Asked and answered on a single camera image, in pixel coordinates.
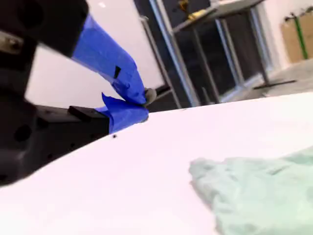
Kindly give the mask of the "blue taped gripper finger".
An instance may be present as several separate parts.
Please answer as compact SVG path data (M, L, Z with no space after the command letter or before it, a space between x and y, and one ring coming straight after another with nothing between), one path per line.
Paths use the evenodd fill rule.
M133 58L93 19L84 0L3 0L0 3L0 86L23 96L38 44L105 78L129 103L147 106Z
M35 169L102 137L144 122L149 116L148 110L141 105L105 95L102 99L104 106L101 108L38 107L34 133Z

